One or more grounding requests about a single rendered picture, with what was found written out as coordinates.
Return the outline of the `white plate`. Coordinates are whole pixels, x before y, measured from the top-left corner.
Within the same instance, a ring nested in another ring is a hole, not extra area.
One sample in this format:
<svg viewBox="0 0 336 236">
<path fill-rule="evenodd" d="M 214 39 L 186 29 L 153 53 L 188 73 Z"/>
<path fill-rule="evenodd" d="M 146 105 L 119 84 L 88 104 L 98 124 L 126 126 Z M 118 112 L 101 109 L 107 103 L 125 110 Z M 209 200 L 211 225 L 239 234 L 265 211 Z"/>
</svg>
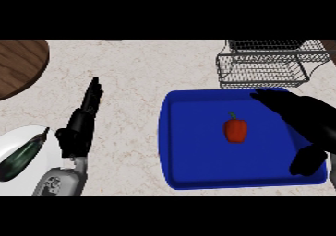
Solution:
<svg viewBox="0 0 336 236">
<path fill-rule="evenodd" d="M 47 172 L 63 165 L 54 131 L 29 125 L 0 135 L 0 196 L 32 196 Z"/>
</svg>

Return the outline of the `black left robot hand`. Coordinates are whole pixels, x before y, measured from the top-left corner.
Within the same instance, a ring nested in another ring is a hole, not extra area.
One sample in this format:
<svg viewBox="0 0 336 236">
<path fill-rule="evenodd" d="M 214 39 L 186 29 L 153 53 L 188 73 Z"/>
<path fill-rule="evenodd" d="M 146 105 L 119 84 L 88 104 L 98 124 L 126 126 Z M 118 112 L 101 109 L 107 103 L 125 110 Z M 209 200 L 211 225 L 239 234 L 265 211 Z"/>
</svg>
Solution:
<svg viewBox="0 0 336 236">
<path fill-rule="evenodd" d="M 88 156 L 94 141 L 95 120 L 103 93 L 101 84 L 95 77 L 85 92 L 82 105 L 72 114 L 67 127 L 60 128 L 56 133 L 64 158 Z"/>
</svg>

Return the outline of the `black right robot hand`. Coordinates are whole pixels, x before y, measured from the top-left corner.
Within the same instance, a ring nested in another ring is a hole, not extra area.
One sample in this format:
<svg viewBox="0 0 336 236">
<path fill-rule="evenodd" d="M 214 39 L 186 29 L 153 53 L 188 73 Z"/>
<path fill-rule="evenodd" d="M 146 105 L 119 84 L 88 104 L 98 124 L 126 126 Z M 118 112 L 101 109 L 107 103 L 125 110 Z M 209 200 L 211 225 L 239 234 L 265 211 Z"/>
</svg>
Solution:
<svg viewBox="0 0 336 236">
<path fill-rule="evenodd" d="M 290 173 L 311 176 L 327 160 L 327 153 L 336 154 L 336 108 L 314 97 L 289 91 L 258 88 L 251 96 L 310 141 L 296 153 Z"/>
</svg>

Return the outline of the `red bell pepper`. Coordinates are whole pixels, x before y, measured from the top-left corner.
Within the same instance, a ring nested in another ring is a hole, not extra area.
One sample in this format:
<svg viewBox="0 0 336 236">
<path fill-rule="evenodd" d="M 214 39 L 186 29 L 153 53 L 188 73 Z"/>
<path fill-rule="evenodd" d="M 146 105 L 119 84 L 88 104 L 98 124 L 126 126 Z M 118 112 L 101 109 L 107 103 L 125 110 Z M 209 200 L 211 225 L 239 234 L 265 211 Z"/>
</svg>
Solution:
<svg viewBox="0 0 336 236">
<path fill-rule="evenodd" d="M 248 137 L 248 122 L 230 112 L 230 119 L 224 122 L 224 136 L 230 143 L 243 143 Z"/>
</svg>

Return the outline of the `blue tray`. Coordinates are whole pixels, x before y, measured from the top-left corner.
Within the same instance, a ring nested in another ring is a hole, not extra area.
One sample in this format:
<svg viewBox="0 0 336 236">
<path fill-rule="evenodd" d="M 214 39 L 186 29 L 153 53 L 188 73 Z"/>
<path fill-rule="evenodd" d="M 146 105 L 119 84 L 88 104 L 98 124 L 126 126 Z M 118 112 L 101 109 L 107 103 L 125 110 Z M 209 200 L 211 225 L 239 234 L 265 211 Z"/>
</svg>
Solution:
<svg viewBox="0 0 336 236">
<path fill-rule="evenodd" d="M 159 118 L 159 154 L 168 185 L 177 190 L 320 184 L 327 168 L 292 175 L 310 141 L 255 100 L 252 88 L 172 91 Z M 248 122 L 243 143 L 230 143 L 224 122 L 233 112 Z"/>
</svg>

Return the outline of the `round brown wooden board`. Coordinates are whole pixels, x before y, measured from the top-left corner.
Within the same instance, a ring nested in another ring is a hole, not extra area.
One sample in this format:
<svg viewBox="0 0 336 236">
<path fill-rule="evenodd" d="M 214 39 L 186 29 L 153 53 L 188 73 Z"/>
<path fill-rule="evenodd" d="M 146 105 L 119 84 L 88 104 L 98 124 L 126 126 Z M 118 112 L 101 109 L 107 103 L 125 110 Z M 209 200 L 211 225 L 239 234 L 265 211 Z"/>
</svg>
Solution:
<svg viewBox="0 0 336 236">
<path fill-rule="evenodd" d="M 50 62 L 47 40 L 0 40 L 0 100 L 39 80 Z"/>
</svg>

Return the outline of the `dark green eggplant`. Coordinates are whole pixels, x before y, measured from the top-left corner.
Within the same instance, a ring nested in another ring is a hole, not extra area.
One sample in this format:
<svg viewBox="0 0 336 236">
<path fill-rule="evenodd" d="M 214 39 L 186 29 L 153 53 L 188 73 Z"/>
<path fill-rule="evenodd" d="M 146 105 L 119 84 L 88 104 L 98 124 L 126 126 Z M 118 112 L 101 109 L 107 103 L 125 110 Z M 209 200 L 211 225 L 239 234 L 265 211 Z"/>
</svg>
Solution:
<svg viewBox="0 0 336 236">
<path fill-rule="evenodd" d="M 0 182 L 11 181 L 38 156 L 45 145 L 50 128 L 25 143 L 0 161 Z"/>
</svg>

